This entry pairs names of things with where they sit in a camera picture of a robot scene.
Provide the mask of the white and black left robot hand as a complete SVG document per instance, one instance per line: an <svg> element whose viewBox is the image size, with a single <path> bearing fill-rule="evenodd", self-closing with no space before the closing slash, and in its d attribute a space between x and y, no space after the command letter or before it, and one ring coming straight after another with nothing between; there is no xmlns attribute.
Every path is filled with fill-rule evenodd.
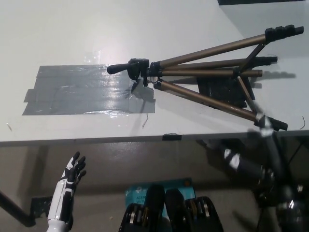
<svg viewBox="0 0 309 232"><path fill-rule="evenodd" d="M51 201L48 219L58 220L68 223L72 218L74 194L77 186L86 174L85 156L80 157L80 152L76 152L66 165Z"/></svg>

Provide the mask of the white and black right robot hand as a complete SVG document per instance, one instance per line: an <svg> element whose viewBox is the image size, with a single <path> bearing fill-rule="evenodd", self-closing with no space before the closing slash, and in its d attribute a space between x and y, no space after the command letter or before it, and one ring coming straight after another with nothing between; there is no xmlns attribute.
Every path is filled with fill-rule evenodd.
<svg viewBox="0 0 309 232"><path fill-rule="evenodd" d="M255 122L259 127L258 135L263 141L263 145L267 151L266 165L263 166L254 163L243 157L241 153L233 150L226 143L221 143L219 145L219 150L223 154L224 161L235 172L245 173L250 177L260 180L267 179L278 186L290 184L291 174L282 157L281 148L270 118L258 112L255 117Z"/></svg>

